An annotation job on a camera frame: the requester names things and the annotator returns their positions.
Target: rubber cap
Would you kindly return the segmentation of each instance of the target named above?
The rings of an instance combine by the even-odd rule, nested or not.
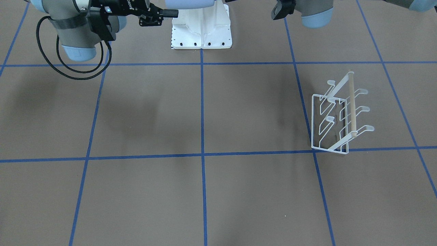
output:
[[[118,25],[120,26],[118,31],[121,31],[123,28],[126,27],[128,23],[128,19],[126,18],[126,16],[117,16],[117,17],[118,17]]]
[[[408,8],[417,12],[425,12],[432,9],[437,4],[437,0],[414,0]]]
[[[211,7],[214,0],[165,0],[167,9],[200,9]]]
[[[65,53],[67,53],[68,58],[77,62],[91,60],[97,54],[96,48],[77,48],[64,45],[62,47],[64,47]]]
[[[46,13],[48,14],[45,10],[44,7],[42,6],[42,0],[30,0],[30,2],[33,4],[33,6],[35,6],[35,8],[39,11],[41,11],[42,13]]]
[[[302,24],[308,28],[320,28],[326,26],[332,17],[333,7],[318,14],[302,16]]]

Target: white wire rack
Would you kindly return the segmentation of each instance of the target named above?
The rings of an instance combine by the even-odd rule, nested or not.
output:
[[[349,97],[345,99],[335,97],[347,82],[349,82]],[[348,72],[337,85],[333,80],[328,80],[327,84],[329,89],[325,94],[312,95],[311,147],[345,155],[349,153],[350,141],[366,131],[375,130],[369,125],[357,129],[357,116],[362,112],[369,112],[370,108],[356,107],[355,99],[359,95],[367,95],[368,91],[354,89],[352,71]]]

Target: gray floor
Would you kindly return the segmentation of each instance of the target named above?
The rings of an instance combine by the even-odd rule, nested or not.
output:
[[[129,17],[107,72],[72,81],[43,14],[1,1],[0,245],[437,245],[436,12],[336,0],[310,30],[273,5],[229,3],[228,50]],[[313,151],[311,95],[349,69],[376,131]]]

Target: black cable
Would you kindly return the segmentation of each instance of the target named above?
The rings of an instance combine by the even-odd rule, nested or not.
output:
[[[89,74],[89,73],[92,73],[92,72],[96,71],[97,69],[99,69],[99,67],[102,65],[102,62],[103,62],[103,44],[102,44],[102,42],[100,42],[100,50],[101,50],[100,62],[97,65],[97,67],[95,67],[93,70],[89,70],[89,71],[79,71],[79,70],[76,70],[76,69],[73,69],[73,68],[69,67],[62,60],[61,55],[59,54],[59,36],[57,36],[57,38],[56,38],[56,54],[58,55],[59,61],[62,63],[62,65],[64,65],[65,68],[67,68],[68,70],[73,71],[75,73]]]
[[[89,77],[85,77],[85,78],[78,78],[78,77],[72,77],[72,76],[69,76],[69,75],[63,73],[62,71],[60,71],[59,69],[57,69],[57,68],[56,68],[56,67],[55,67],[55,66],[54,66],[54,65],[49,61],[49,59],[48,59],[47,56],[45,55],[44,51],[42,50],[41,41],[40,41],[40,38],[39,38],[39,29],[40,29],[40,27],[41,27],[41,23],[42,23],[45,19],[48,19],[48,18],[50,18],[50,16],[44,16],[43,18],[41,18],[41,19],[38,21],[38,24],[36,25],[36,42],[37,42],[37,44],[38,44],[39,51],[41,51],[41,54],[42,54],[42,56],[44,57],[45,61],[47,62],[48,65],[50,65],[51,68],[53,68],[53,70],[55,70],[55,71],[58,72],[60,75],[62,75],[62,76],[64,76],[64,77],[67,77],[67,78],[69,78],[69,79],[74,79],[74,80],[89,80],[89,79],[92,79],[92,78],[95,78],[95,77],[99,76],[101,73],[103,73],[103,71],[105,71],[105,70],[108,68],[109,64],[111,63],[111,59],[112,59],[112,49],[111,49],[111,45],[109,44],[109,42],[108,42],[108,41],[105,41],[105,44],[106,44],[106,46],[108,47],[108,52],[109,52],[108,63],[105,65],[104,68],[102,68],[102,70],[100,70],[100,71],[99,71],[98,73],[96,73],[95,75],[93,75],[93,76],[89,76]]]

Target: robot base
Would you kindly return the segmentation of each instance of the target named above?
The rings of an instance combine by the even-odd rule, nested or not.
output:
[[[179,10],[173,19],[173,49],[229,49],[232,46],[229,7],[221,0],[202,9]]]

